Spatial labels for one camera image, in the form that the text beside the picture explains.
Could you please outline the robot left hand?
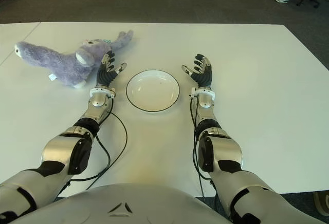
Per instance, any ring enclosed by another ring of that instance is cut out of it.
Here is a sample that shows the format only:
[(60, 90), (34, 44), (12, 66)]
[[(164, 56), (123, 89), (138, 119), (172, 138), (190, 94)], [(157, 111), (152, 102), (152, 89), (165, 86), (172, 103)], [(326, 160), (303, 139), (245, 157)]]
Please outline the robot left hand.
[(127, 67), (127, 63), (122, 63), (115, 67), (115, 54), (108, 51), (102, 58), (97, 71), (97, 86), (109, 87), (111, 82)]

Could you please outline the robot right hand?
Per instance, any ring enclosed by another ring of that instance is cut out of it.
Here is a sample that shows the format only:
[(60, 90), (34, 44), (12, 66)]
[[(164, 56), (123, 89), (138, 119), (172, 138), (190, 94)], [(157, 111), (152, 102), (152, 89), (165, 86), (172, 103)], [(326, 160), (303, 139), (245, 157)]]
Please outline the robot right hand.
[(198, 84), (198, 87), (211, 88), (212, 83), (212, 67), (209, 59), (202, 55), (197, 54), (194, 60), (194, 69), (186, 65), (181, 66), (184, 73)]

